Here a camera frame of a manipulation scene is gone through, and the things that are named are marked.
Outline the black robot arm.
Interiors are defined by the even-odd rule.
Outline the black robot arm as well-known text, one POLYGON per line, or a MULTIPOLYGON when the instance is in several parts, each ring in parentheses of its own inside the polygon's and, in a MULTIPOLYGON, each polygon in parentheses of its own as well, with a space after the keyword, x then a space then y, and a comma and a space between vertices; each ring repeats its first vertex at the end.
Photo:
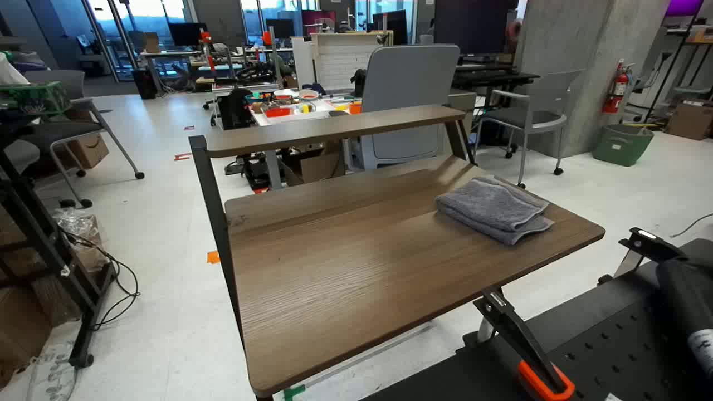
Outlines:
POLYGON ((713 243, 692 241, 658 267, 663 300, 704 376, 713 376, 713 243))

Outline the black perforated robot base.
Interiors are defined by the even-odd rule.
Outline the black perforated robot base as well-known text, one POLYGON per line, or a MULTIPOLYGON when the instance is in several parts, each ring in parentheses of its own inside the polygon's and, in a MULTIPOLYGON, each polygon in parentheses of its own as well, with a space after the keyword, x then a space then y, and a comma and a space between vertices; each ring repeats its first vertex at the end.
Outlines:
MULTIPOLYGON (((614 279, 528 320, 572 401, 713 401, 653 273, 614 279)), ((504 338, 464 347, 366 401, 535 401, 504 338)))

